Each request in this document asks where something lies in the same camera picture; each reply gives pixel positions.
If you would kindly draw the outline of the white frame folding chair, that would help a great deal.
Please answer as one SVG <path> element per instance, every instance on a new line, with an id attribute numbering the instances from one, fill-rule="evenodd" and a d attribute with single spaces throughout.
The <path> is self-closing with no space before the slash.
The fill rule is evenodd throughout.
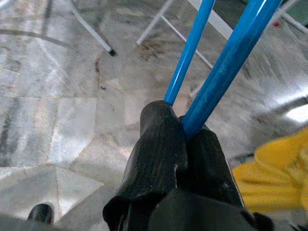
<path id="1" fill-rule="evenodd" d="M 187 35 L 201 0 L 66 0 L 77 29 L 75 60 L 81 73 L 124 66 L 172 71 L 184 46 L 165 19 Z M 241 72 L 308 76 L 308 35 L 280 19 L 269 26 Z"/>

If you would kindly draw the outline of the yellow shirt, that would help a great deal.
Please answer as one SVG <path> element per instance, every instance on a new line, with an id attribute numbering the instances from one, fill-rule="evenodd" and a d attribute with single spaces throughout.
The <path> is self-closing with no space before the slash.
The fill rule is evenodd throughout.
<path id="1" fill-rule="evenodd" d="M 259 147 L 232 173 L 249 211 L 308 212 L 308 127 Z"/>

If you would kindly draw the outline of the black robot foot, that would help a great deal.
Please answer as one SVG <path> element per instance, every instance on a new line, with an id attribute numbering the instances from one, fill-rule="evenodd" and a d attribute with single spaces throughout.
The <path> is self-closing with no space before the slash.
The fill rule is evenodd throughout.
<path id="1" fill-rule="evenodd" d="M 38 204 L 31 209 L 27 217 L 27 220 L 41 222 L 45 224 L 52 224 L 53 218 L 54 218 L 54 213 L 50 205 Z"/>

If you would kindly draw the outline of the blue plastic hanger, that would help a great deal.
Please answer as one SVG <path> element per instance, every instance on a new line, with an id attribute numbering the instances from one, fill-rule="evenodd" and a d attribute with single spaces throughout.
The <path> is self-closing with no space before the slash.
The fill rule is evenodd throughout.
<path id="1" fill-rule="evenodd" d="M 191 140 L 203 127 L 238 74 L 282 0 L 250 0 L 209 76 L 181 120 Z M 164 101 L 173 105 L 215 0 L 203 0 L 176 66 Z"/>

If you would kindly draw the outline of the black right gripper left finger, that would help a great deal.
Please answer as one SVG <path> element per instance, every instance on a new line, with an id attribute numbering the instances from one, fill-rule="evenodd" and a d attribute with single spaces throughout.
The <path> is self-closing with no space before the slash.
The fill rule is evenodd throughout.
<path id="1" fill-rule="evenodd" d="M 110 231 L 148 231 L 154 208 L 180 185 L 188 170 L 179 118 L 165 101 L 147 104 L 140 115 L 140 137 L 122 182 L 103 208 Z"/>

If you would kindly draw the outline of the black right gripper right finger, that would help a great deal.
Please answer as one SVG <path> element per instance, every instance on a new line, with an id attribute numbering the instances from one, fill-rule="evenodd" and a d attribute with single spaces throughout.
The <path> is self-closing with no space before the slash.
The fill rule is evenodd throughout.
<path id="1" fill-rule="evenodd" d="M 191 140 L 177 119 L 177 147 L 184 167 L 177 170 L 177 207 L 243 207 L 216 134 L 203 127 Z"/>

